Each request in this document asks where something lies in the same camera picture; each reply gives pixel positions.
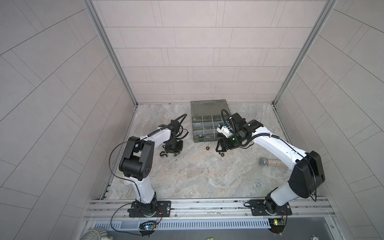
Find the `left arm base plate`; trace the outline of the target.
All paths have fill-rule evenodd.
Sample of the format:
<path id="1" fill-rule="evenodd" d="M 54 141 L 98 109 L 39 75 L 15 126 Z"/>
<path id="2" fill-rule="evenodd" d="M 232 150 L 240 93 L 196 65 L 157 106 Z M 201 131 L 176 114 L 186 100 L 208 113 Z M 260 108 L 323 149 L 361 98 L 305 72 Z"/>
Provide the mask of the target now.
<path id="1" fill-rule="evenodd" d="M 130 218 L 151 218 L 162 215 L 169 217 L 171 211 L 171 201 L 154 201 L 149 204 L 143 204 L 137 200 L 132 202 L 128 209 Z"/>

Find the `grey compartment organizer box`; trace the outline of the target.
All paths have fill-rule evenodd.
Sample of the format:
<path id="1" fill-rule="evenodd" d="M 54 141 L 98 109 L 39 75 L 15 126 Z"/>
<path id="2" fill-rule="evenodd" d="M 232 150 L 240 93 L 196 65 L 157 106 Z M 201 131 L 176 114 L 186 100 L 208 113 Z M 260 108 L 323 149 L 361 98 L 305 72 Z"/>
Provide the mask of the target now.
<path id="1" fill-rule="evenodd" d="M 223 123 L 221 110 L 230 112 L 226 100 L 191 101 L 193 139 L 195 143 L 217 142 L 217 127 Z"/>

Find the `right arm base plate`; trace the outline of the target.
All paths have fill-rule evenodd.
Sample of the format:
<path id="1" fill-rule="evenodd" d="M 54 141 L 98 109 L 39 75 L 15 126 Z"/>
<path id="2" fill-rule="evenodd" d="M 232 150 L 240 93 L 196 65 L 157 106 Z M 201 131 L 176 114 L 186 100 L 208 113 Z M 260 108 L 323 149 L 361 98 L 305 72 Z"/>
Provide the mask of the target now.
<path id="1" fill-rule="evenodd" d="M 271 201 L 249 200 L 243 206 L 251 209 L 252 216 L 291 216 L 293 214 L 288 203 L 278 206 Z"/>

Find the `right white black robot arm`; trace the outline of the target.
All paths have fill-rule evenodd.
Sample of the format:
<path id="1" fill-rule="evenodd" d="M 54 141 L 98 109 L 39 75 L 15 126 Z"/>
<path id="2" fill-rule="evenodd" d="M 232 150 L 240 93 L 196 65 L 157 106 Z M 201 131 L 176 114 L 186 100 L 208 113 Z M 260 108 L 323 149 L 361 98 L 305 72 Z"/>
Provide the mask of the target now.
<path id="1" fill-rule="evenodd" d="M 268 150 L 291 170 L 289 180 L 265 197 L 263 206 L 268 214 L 277 215 L 281 207 L 297 198 L 317 201 L 317 189 L 326 179 L 318 153 L 299 149 L 273 134 L 262 123 L 256 120 L 247 122 L 238 113 L 230 115 L 223 109 L 221 117 L 223 123 L 217 127 L 221 135 L 217 152 L 247 149 L 256 144 Z"/>

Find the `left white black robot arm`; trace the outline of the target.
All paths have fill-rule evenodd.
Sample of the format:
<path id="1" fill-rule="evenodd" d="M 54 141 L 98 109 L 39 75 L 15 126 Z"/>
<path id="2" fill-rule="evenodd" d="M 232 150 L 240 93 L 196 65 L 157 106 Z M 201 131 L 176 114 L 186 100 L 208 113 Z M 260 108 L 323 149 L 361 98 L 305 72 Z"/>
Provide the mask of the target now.
<path id="1" fill-rule="evenodd" d="M 172 120 L 167 125 L 160 125 L 144 137 L 130 137 L 123 144 L 125 149 L 119 162 L 118 169 L 123 173 L 123 181 L 132 183 L 136 193 L 134 206 L 148 209 L 151 213 L 157 206 L 156 192 L 148 178 L 153 167 L 155 149 L 164 148 L 166 154 L 179 155 L 183 149 L 183 139 L 189 134 L 182 126 L 187 114 Z"/>

